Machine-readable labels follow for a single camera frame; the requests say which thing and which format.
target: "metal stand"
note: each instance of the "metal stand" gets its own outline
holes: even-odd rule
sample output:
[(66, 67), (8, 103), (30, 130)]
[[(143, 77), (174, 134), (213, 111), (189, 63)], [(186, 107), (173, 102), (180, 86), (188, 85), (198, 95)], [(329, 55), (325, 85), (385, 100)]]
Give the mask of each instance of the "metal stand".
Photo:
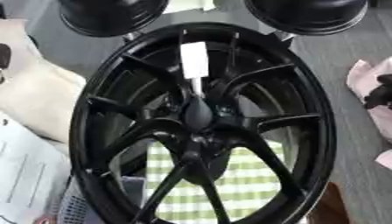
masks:
[(273, 38), (279, 39), (287, 46), (287, 48), (290, 48), (292, 41), (294, 40), (294, 38), (297, 35), (293, 34), (293, 33), (288, 33), (285, 31), (274, 31), (270, 34), (270, 36), (272, 36)]

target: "white tag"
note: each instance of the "white tag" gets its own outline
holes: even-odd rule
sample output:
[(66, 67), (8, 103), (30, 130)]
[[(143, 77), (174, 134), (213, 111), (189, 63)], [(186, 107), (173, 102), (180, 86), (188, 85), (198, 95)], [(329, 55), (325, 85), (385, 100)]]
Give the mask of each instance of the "white tag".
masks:
[(206, 42), (182, 45), (181, 61), (186, 79), (207, 77), (209, 63)]

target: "checkered tablecloth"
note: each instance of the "checkered tablecloth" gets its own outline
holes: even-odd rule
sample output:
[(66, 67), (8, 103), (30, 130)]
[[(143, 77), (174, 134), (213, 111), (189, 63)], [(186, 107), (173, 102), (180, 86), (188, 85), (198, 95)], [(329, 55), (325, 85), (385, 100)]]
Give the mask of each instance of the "checkered tablecloth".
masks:
[[(280, 143), (269, 146), (284, 161)], [(151, 145), (147, 161), (147, 196), (173, 168), (169, 151), (160, 143)], [(265, 206), (281, 189), (276, 174), (253, 152), (245, 148), (233, 149), (228, 168), (215, 181), (218, 193), (231, 221), (237, 221)], [(161, 219), (180, 224), (216, 223), (214, 210), (203, 189), (182, 180), (165, 197), (157, 209)]]

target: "gray carpet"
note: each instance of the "gray carpet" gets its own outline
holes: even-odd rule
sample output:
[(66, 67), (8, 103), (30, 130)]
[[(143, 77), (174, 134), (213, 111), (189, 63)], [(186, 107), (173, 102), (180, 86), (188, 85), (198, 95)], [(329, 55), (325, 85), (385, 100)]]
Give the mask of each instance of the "gray carpet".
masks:
[[(11, 17), (31, 20), (28, 31), (38, 40), (47, 59), (85, 77), (90, 77), (122, 43), (119, 38), (86, 38), (69, 31), (60, 22), (58, 5), (53, 0), (4, 1)], [(148, 29), (201, 20), (270, 31), (243, 9), (241, 1), (219, 2), (218, 11), (165, 15)], [(392, 3), (381, 3), (380, 9), (371, 10), (350, 31), (327, 37), (299, 37), (293, 48), (318, 76), (331, 99), (339, 137), (332, 179), (341, 187), (353, 223), (392, 223), (392, 171), (374, 162), (387, 146), (366, 110), (345, 86), (347, 71), (356, 60), (377, 63), (392, 55)]]

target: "wheel spoke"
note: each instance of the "wheel spoke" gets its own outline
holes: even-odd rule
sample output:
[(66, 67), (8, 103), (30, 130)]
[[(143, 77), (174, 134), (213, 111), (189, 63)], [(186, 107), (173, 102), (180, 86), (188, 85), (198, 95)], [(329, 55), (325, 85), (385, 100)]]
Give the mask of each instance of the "wheel spoke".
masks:
[(143, 59), (135, 58), (128, 53), (125, 53), (122, 58), (126, 63), (129, 63), (131, 67), (140, 67), (143, 70), (149, 72), (149, 75), (154, 76), (157, 80), (162, 81), (163, 83), (169, 84), (170, 86), (173, 86), (177, 83), (176, 77), (169, 73), (169, 71), (167, 71), (165, 68), (154, 66), (149, 62)]
[(147, 71), (149, 75), (153, 76), (161, 83), (164, 83), (174, 96), (180, 96), (177, 100), (186, 101), (189, 98), (190, 90), (186, 85), (186, 82), (183, 79), (177, 78), (176, 75), (170, 73), (166, 68), (152, 65), (149, 62), (135, 58), (128, 53), (125, 53), (122, 58), (126, 63), (130, 64), (130, 67), (140, 67)]
[(254, 140), (253, 143), (247, 143), (247, 147), (264, 161), (264, 163), (279, 177), (283, 192), (289, 197), (304, 195), (305, 191), (267, 142), (260, 137), (255, 137)]
[(165, 118), (155, 118), (137, 122), (129, 131), (118, 137), (112, 144), (103, 150), (102, 155), (100, 155), (96, 164), (92, 165), (92, 168), (98, 170), (103, 169), (105, 171), (107, 170), (106, 167), (110, 160), (118, 153), (121, 153), (123, 150), (142, 139), (156, 138), (156, 133), (165, 132), (184, 135), (187, 133), (187, 130), (181, 123)]
[(184, 177), (186, 163), (179, 162), (174, 166), (164, 181), (158, 186), (157, 190), (150, 196), (143, 208), (135, 216), (130, 224), (136, 224), (138, 221), (151, 222), (154, 218), (159, 204), (165, 196), (172, 190), (176, 184)]
[(210, 91), (209, 97), (212, 98), (210, 100), (214, 102), (219, 102), (225, 94), (233, 90), (235, 92), (241, 91), (243, 87), (247, 86), (247, 83), (250, 83), (255, 80), (260, 80), (262, 78), (271, 78), (274, 75), (277, 75), (277, 71), (293, 67), (293, 64), (286, 63), (279, 66), (271, 66), (258, 69), (250, 73), (243, 73), (238, 76), (235, 76), (233, 79), (227, 82), (225, 82), (224, 80), (220, 81), (217, 83), (216, 87), (214, 87)]
[(221, 197), (219, 196), (215, 184), (208, 174), (207, 168), (204, 166), (203, 162), (200, 160), (197, 164), (197, 169), (201, 171), (200, 176), (203, 178), (203, 190), (206, 193), (206, 196), (210, 200), (211, 205), (213, 206), (213, 210), (215, 211), (216, 217), (218, 218), (219, 224), (228, 224), (230, 222), (230, 218), (228, 217), (228, 213), (221, 201)]
[(216, 128), (218, 131), (225, 131), (227, 137), (238, 139), (241, 144), (255, 153), (279, 178), (282, 184), (283, 193), (288, 197), (302, 196), (304, 189), (294, 179), (287, 167), (277, 157), (275, 152), (269, 147), (267, 142), (252, 130), (237, 128), (224, 123)]
[(88, 104), (99, 112), (116, 112), (129, 119), (135, 120), (137, 118), (137, 112), (130, 105), (125, 105), (119, 101), (110, 100), (108, 98), (90, 95), (87, 97)]
[(320, 119), (319, 114), (307, 115), (275, 115), (265, 117), (243, 117), (241, 124), (249, 130), (263, 133), (269, 130), (286, 128), (290, 126), (303, 126), (316, 123)]

